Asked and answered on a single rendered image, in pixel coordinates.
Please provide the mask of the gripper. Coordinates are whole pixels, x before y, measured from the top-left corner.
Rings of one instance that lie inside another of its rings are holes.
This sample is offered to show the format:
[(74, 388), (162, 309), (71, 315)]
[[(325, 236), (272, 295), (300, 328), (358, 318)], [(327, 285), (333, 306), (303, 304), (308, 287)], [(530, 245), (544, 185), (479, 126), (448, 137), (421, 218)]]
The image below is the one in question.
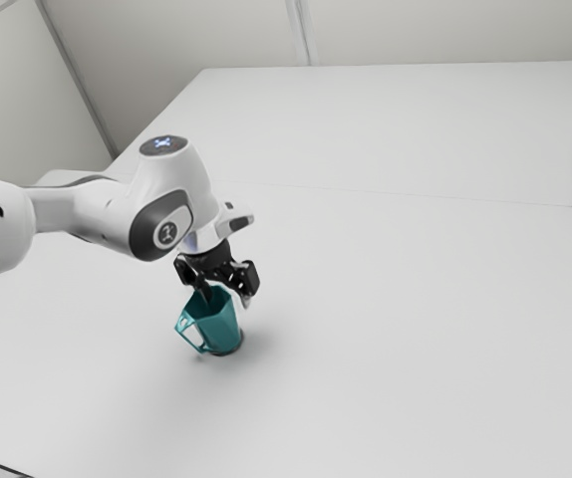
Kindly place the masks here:
[(194, 295), (208, 307), (212, 289), (207, 281), (223, 284), (234, 290), (244, 310), (250, 308), (253, 295), (260, 287), (260, 278), (253, 261), (238, 262), (231, 254), (230, 245), (223, 240), (215, 248), (202, 254), (178, 254), (173, 267), (183, 285), (193, 288)]

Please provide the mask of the teal faceted mug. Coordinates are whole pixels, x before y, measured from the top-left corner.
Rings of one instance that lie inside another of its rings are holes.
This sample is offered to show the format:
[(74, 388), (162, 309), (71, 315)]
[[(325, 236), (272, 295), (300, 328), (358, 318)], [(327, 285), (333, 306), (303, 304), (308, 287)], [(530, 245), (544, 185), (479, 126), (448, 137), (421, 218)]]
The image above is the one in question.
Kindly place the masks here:
[[(210, 291), (209, 301), (198, 291), (192, 293), (174, 328), (198, 353), (223, 357), (240, 348), (243, 331), (238, 325), (231, 295), (220, 286), (212, 286)], [(201, 345), (186, 335), (191, 327), (195, 327), (202, 337)]]

